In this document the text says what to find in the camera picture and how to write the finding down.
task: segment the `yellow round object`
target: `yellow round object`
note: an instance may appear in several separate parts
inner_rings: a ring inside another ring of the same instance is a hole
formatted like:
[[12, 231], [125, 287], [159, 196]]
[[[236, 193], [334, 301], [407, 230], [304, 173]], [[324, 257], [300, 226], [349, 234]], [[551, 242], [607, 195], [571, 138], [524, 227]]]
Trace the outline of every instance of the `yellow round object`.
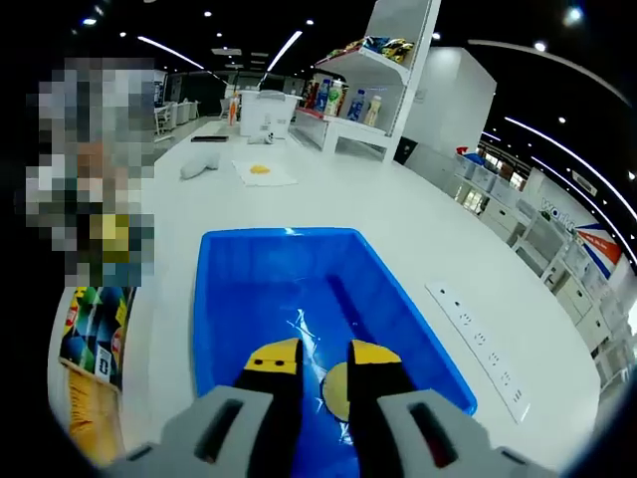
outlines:
[[322, 381], [322, 399], [327, 409], [340, 421], [349, 421], [347, 401], [347, 362], [342, 361], [330, 370]]
[[270, 169], [268, 169], [266, 166], [262, 166], [261, 164], [256, 164], [250, 168], [250, 172], [252, 172], [253, 174], [268, 174], [270, 172]]

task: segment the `white countertop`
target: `white countertop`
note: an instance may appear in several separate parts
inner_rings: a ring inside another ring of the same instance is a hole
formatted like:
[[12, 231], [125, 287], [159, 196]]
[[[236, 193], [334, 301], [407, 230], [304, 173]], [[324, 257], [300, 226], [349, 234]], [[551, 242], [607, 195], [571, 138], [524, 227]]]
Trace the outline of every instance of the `white countertop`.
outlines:
[[[214, 134], [212, 121], [193, 132]], [[179, 179], [202, 151], [219, 170]], [[278, 160], [298, 184], [246, 187], [231, 160]], [[323, 155], [292, 138], [273, 145], [191, 143], [155, 164], [141, 200], [154, 213], [154, 277], [137, 291], [123, 364], [121, 426], [126, 449], [159, 439], [161, 427], [195, 399], [192, 303], [201, 236], [250, 227], [336, 226], [359, 230], [426, 318], [478, 400], [475, 418], [492, 446], [507, 445], [561, 470], [588, 439], [599, 377], [586, 345], [556, 298], [477, 218], [397, 163]], [[488, 376], [425, 284], [441, 281], [464, 298], [503, 346], [531, 396], [516, 424]]]

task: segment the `power strip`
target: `power strip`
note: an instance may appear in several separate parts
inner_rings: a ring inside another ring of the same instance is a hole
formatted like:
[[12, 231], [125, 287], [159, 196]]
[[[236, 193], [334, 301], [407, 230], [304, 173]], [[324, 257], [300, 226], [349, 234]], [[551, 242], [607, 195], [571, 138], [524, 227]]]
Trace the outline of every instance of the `power strip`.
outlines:
[[530, 398], [520, 387], [502, 349], [481, 321], [445, 284], [432, 283], [426, 287], [480, 362], [516, 423], [521, 423], [529, 412]]

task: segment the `water bottle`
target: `water bottle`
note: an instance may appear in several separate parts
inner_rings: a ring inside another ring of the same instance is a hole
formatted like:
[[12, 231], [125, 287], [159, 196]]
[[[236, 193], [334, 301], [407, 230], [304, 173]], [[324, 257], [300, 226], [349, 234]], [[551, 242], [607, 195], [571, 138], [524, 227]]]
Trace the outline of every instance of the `water bottle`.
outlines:
[[352, 121], [358, 121], [360, 118], [360, 112], [362, 106], [365, 103], [365, 90], [358, 90], [358, 95], [351, 101], [349, 111], [347, 112], [347, 119]]
[[329, 85], [331, 81], [329, 79], [324, 79], [322, 81], [322, 85], [320, 85], [320, 89], [317, 93], [317, 104], [315, 105], [315, 110], [317, 112], [324, 112], [325, 105], [327, 105], [327, 93], [329, 92]]

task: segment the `blue plastic tray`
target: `blue plastic tray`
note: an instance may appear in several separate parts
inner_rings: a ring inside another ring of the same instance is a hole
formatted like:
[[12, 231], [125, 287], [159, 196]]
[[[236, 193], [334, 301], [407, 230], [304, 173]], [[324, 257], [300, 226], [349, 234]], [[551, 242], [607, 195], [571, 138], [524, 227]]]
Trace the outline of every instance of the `blue plastic tray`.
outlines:
[[346, 361], [351, 339], [399, 354], [419, 389], [466, 413], [476, 397], [407, 294], [353, 229], [245, 229], [201, 240], [194, 303], [197, 394], [232, 385], [259, 347], [304, 343], [302, 432], [296, 476], [358, 476], [344, 423], [321, 405], [322, 377]]

